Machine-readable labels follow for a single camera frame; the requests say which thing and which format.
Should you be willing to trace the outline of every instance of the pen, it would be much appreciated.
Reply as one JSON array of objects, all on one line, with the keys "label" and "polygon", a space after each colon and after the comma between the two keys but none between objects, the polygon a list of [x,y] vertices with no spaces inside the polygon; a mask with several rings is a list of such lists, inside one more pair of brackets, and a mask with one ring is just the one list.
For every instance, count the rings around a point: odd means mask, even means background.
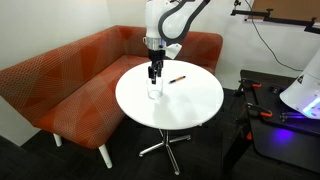
[{"label": "pen", "polygon": [[186,76],[178,77],[177,79],[174,79],[174,80],[170,81],[169,84],[174,83],[174,82],[179,81],[179,80],[184,79],[184,78],[186,78]]}]

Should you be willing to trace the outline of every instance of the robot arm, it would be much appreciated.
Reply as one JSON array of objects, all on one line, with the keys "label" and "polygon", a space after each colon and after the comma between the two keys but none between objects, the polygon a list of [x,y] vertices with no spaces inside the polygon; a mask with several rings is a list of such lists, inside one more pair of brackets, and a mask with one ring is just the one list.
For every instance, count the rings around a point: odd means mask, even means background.
[{"label": "robot arm", "polygon": [[149,78],[156,83],[161,77],[164,56],[174,59],[181,49],[194,18],[210,0],[149,0],[146,4],[146,37],[149,59]]}]

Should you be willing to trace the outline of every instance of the white round table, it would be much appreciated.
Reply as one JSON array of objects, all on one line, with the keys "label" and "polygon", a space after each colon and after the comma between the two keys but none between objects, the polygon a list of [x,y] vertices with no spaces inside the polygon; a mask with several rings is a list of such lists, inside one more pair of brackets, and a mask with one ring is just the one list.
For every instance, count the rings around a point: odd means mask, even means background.
[{"label": "white round table", "polygon": [[[190,139],[190,136],[169,140],[168,130],[191,128],[210,120],[222,105],[223,89],[219,81],[202,67],[164,60],[163,95],[159,100],[152,100],[148,97],[146,85],[150,65],[151,61],[127,71],[118,81],[116,99],[124,113],[133,120],[164,130],[163,142],[140,152],[140,156],[165,145],[178,175],[179,167],[169,143]],[[169,84],[181,76],[186,78]]]}]

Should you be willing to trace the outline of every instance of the sofa leg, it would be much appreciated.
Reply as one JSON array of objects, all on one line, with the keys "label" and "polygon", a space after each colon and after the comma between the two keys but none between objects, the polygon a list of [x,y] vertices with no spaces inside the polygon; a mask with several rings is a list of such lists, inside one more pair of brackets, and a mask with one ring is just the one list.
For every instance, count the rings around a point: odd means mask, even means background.
[{"label": "sofa leg", "polygon": [[57,134],[53,134],[53,137],[54,137],[54,140],[56,141],[57,146],[60,147],[62,145],[61,136]]},{"label": "sofa leg", "polygon": [[108,153],[108,150],[107,150],[107,147],[106,145],[102,145],[99,147],[99,150],[100,150],[100,153],[104,159],[104,162],[106,163],[107,167],[110,169],[112,168],[112,162],[111,162],[111,159],[110,159],[110,156],[109,156],[109,153]]}]

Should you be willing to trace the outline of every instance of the chrome table base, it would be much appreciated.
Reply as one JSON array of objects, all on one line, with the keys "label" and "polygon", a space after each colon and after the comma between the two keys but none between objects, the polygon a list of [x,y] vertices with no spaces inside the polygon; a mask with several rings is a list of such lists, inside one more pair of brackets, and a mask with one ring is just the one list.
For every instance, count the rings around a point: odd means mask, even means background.
[{"label": "chrome table base", "polygon": [[173,168],[174,168],[174,171],[175,171],[174,173],[176,175],[179,175],[180,174],[180,170],[179,170],[178,164],[177,164],[177,162],[176,162],[176,160],[175,160],[175,158],[173,156],[173,153],[171,151],[169,143],[174,143],[174,142],[181,141],[181,140],[190,140],[191,136],[190,135],[186,135],[186,136],[182,136],[182,137],[178,137],[178,138],[169,140],[169,131],[168,130],[164,130],[164,134],[162,134],[162,131],[160,130],[160,134],[163,137],[163,141],[161,143],[159,143],[159,144],[156,144],[154,146],[149,147],[148,149],[145,149],[145,150],[141,151],[139,153],[139,156],[143,157],[144,154],[146,154],[146,153],[148,153],[150,151],[158,149],[158,148],[160,148],[162,146],[166,146],[166,149],[168,151],[170,160],[172,162],[172,165],[173,165]]}]

